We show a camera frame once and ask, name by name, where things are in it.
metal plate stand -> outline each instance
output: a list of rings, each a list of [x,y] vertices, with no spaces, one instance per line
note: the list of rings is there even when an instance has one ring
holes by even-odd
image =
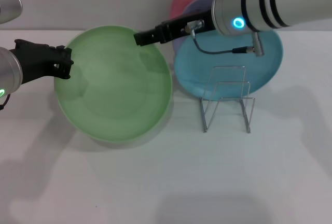
[[[211,97],[208,100],[206,100],[205,99],[206,90],[207,90],[208,85],[211,81],[211,78],[213,77],[214,73],[216,71],[220,70],[220,69],[242,69],[243,70],[243,80],[242,81],[219,81],[219,82],[217,82],[214,86],[214,90],[213,90],[213,93],[212,93]],[[222,102],[222,101],[238,101],[241,105],[242,114],[243,114],[243,117],[244,117],[244,122],[245,122],[247,133],[251,133],[250,124],[251,124],[251,119],[252,119],[252,116],[253,116],[253,111],[254,111],[256,99],[248,96],[249,92],[250,92],[251,83],[249,81],[245,81],[245,72],[246,72],[245,66],[217,66],[217,67],[214,67],[212,69],[209,80],[208,80],[208,82],[205,86],[203,97],[199,98],[204,132],[207,132],[208,129],[210,128],[210,125],[211,125],[211,123],[212,123],[212,121],[215,117],[215,114],[216,114],[216,111],[218,109],[218,105],[219,105],[220,102]],[[211,101],[212,101],[212,99],[213,99],[213,97],[216,93],[216,90],[217,90],[218,86],[220,86],[220,85],[241,85],[241,84],[242,84],[241,96],[240,97],[221,97],[218,100],[217,104],[216,104],[216,107],[213,111],[213,114],[212,114],[212,117],[211,117],[210,121],[207,123],[206,122],[206,113],[208,112],[208,109],[211,105]],[[244,85],[248,86],[248,91],[247,91],[246,95],[243,95]],[[249,119],[248,119],[248,115],[247,115],[247,102],[248,102],[248,100],[253,101]],[[207,106],[206,106],[205,109],[204,109],[204,106],[203,106],[203,101],[208,101]]]

green plate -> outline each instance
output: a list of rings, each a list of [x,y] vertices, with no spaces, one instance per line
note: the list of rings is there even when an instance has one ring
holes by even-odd
[[[139,47],[120,26],[88,30],[72,40],[71,78],[54,80],[60,107],[92,138],[121,142],[152,129],[172,96],[168,64],[155,45]]]

green led light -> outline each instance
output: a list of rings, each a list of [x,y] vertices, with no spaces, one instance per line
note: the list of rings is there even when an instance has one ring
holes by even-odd
[[[5,90],[4,89],[0,89],[0,97],[2,97],[5,94]]]

black stripe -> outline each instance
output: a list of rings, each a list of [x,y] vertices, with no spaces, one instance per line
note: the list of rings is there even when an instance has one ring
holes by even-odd
[[[250,22],[248,12],[247,12],[247,5],[246,5],[247,0],[241,0],[241,10],[242,10],[242,16],[244,18],[244,21],[246,25],[251,29],[253,32],[259,32],[258,29],[256,29]]]
[[[259,0],[259,7],[260,7],[260,12],[261,15],[265,21],[265,23],[272,29],[279,29],[277,26],[275,26],[272,21],[270,20],[268,16],[268,12],[266,11],[266,6],[265,6],[265,0]]]
[[[282,27],[289,27],[289,25],[285,24],[284,21],[282,21],[280,15],[278,13],[278,10],[276,8],[275,0],[270,0],[270,4],[271,4],[272,13],[274,15],[274,18],[278,22],[278,24],[280,24],[280,26],[282,26]]]

cable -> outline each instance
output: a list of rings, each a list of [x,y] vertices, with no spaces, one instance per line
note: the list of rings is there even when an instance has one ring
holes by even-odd
[[[7,98],[6,98],[5,102],[2,105],[0,105],[0,111],[3,110],[4,107],[7,105],[8,101],[9,101],[9,98],[10,98],[10,94],[7,95]]]
[[[233,50],[224,50],[224,51],[219,51],[219,52],[205,51],[205,50],[202,50],[201,47],[199,47],[196,38],[193,38],[193,42],[195,43],[196,48],[197,48],[199,51],[201,51],[202,53],[205,53],[205,54],[226,54],[226,53],[233,53]]]

